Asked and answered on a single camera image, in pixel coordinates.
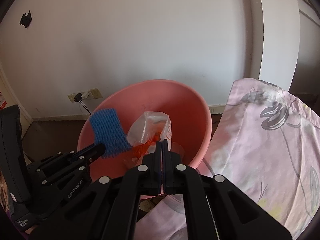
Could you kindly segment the blue foam fruit net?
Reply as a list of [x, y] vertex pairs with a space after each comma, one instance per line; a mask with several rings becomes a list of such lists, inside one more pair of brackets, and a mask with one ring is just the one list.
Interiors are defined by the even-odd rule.
[[132, 148], [115, 109], [99, 110], [90, 116], [89, 122], [94, 133], [94, 143], [105, 145], [102, 158], [113, 158]]

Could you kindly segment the clear orange plastic bag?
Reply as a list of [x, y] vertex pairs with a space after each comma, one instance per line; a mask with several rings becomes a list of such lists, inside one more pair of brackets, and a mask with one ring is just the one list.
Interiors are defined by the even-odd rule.
[[163, 112], [144, 112], [132, 124], [126, 138], [132, 146], [132, 157], [136, 160], [155, 152], [157, 141], [167, 140], [168, 149], [171, 149], [171, 120]]

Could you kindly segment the clear trash inside basin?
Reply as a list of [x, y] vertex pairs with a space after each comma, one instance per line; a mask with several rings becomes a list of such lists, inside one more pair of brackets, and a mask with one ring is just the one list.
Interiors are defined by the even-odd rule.
[[[156, 153], [157, 151], [159, 151], [161, 149], [161, 143], [163, 143], [163, 142], [167, 143], [167, 140], [157, 141], [155, 152], [144, 155], [143, 157], [139, 158], [138, 160], [136, 160], [132, 157], [132, 153], [131, 153], [131, 149], [130, 149], [129, 151], [124, 153], [124, 156], [121, 158], [121, 161], [123, 162], [126, 169], [137, 167], [142, 164], [143, 160], [145, 158], [147, 158], [148, 155], [152, 155], [153, 153]], [[172, 138], [171, 138], [171, 149], [169, 149], [169, 150], [177, 153], [180, 158], [183, 158], [185, 155], [185, 150], [183, 149], [183, 147], [180, 144], [174, 142], [172, 140]]]

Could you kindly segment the pink plastic basin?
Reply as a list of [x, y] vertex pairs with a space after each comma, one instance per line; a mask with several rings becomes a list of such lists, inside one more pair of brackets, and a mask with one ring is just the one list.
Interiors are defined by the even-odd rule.
[[212, 132], [210, 111], [193, 88], [172, 80], [135, 83], [105, 99], [85, 122], [78, 150], [118, 133], [131, 147], [116, 157], [104, 154], [90, 165], [92, 181], [102, 176], [121, 177], [139, 165], [166, 139], [182, 163], [198, 169], [208, 150]]

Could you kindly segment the pink floral tablecloth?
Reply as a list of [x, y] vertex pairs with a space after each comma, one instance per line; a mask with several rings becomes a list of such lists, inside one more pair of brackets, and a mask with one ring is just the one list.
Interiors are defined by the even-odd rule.
[[237, 80], [197, 170], [225, 176], [299, 239], [319, 209], [319, 116], [274, 84]]

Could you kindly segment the white wall socket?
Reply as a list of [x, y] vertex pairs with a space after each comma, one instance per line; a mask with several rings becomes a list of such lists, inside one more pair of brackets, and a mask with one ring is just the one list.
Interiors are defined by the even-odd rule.
[[80, 102], [82, 100], [86, 100], [90, 94], [89, 92], [81, 92], [67, 95], [70, 102]]

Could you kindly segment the beige wall socket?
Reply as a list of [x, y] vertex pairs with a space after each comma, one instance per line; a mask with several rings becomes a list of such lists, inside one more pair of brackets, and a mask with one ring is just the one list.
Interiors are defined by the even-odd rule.
[[90, 89], [89, 92], [91, 93], [92, 98], [94, 98], [94, 99], [100, 99], [103, 97], [98, 88]]

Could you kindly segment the black wall hook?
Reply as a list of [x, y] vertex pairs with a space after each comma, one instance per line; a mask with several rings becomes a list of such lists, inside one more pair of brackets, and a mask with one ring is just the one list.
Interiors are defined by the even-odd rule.
[[25, 28], [28, 28], [31, 22], [32, 22], [31, 12], [28, 11], [28, 13], [24, 13], [22, 15], [20, 20], [20, 25], [24, 26]]

